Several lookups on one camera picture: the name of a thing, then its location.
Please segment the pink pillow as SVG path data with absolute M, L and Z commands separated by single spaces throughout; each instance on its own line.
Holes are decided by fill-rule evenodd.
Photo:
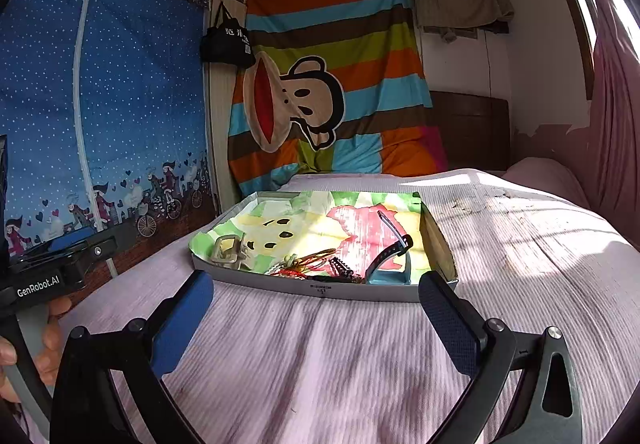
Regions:
M 527 157 L 506 170 L 502 178 L 514 184 L 538 189 L 589 209 L 585 191 L 574 173 L 558 161 Z

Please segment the striped monkey print blanket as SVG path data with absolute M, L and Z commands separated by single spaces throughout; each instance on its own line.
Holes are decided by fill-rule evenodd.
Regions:
M 228 136 L 243 195 L 297 174 L 410 177 L 448 167 L 412 0 L 247 0 L 254 66 Z

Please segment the grey shallow cardboard box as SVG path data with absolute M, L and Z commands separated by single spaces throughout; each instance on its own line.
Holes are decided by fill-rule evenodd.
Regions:
M 429 271 L 458 283 L 419 193 L 258 191 L 189 249 L 195 268 L 218 281 L 311 297 L 414 302 Z

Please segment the pink window curtain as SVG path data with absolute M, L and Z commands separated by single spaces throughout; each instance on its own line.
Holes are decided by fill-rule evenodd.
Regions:
M 596 44 L 586 191 L 593 208 L 639 243 L 639 56 L 614 0 L 594 0 Z

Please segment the window with frame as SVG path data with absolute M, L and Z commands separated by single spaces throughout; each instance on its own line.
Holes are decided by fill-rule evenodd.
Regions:
M 626 0 L 578 0 L 586 22 L 593 82 L 590 96 L 639 94 L 638 14 Z

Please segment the dark wooden headboard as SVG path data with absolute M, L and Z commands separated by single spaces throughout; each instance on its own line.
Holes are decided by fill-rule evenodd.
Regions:
M 505 99 L 431 91 L 450 170 L 505 171 L 510 165 L 511 125 Z

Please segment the colourful printed paper liner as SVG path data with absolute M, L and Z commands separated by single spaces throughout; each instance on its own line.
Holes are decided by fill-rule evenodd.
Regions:
M 335 249 L 339 257 L 364 282 L 364 273 L 395 236 L 378 218 L 388 216 L 401 234 L 413 240 L 410 249 L 411 282 L 431 271 L 421 234 L 422 201 L 417 193 L 372 193 L 372 191 L 320 191 L 297 193 L 253 193 L 237 204 L 227 217 L 206 233 L 196 234 L 189 243 L 191 253 L 209 261 L 215 240 L 222 235 L 244 236 L 247 258 L 239 271 L 268 275 L 267 271 L 285 256 L 304 256 L 324 249 Z M 402 271 L 405 258 L 387 261 L 384 271 Z M 336 278 L 328 263 L 309 273 Z

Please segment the brown hair tie yellow bead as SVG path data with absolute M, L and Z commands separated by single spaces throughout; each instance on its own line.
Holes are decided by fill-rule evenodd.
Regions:
M 274 264 L 267 274 L 270 276 L 284 276 L 295 279 L 305 279 L 309 273 L 320 271 L 334 256 L 335 249 L 324 249 L 304 256 L 291 254 Z

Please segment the blue bicycle print wardrobe cover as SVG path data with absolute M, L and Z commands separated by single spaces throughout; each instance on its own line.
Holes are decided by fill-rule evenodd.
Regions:
M 129 224 L 146 256 L 214 214 L 198 46 L 208 0 L 9 0 L 9 251 Z

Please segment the blue kids smartwatch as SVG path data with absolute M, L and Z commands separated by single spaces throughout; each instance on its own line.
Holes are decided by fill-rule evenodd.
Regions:
M 395 236 L 396 241 L 375 256 L 364 273 L 364 281 L 368 285 L 408 286 L 411 282 L 411 257 L 409 251 L 413 247 L 413 240 L 410 235 L 401 234 L 392 220 L 382 211 L 378 211 L 378 218 Z M 405 258 L 404 269 L 402 271 L 384 271 L 382 266 L 387 261 L 395 259 L 396 256 Z

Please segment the black hanging tote bag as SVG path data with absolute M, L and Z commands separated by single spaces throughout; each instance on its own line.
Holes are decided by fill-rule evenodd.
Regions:
M 201 39 L 200 59 L 202 63 L 228 64 L 241 70 L 256 62 L 247 29 L 230 14 L 224 2 L 219 3 L 214 22 Z

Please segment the beige hair claw clip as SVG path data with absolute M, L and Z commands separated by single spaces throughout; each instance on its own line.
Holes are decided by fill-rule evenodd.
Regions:
M 209 261 L 216 266 L 239 271 L 247 258 L 243 238 L 239 235 L 219 236 L 214 242 Z

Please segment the khaki cloth hanging on wall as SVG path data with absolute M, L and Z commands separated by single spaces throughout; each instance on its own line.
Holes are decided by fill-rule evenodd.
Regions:
M 514 18 L 510 0 L 414 0 L 416 25 L 452 42 L 462 31 L 508 34 Z

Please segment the black white checkered hair clip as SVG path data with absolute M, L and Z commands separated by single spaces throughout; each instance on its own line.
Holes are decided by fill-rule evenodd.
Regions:
M 358 278 L 354 271 L 339 257 L 331 257 L 329 264 L 331 266 L 332 273 L 336 278 L 346 281 L 354 281 Z

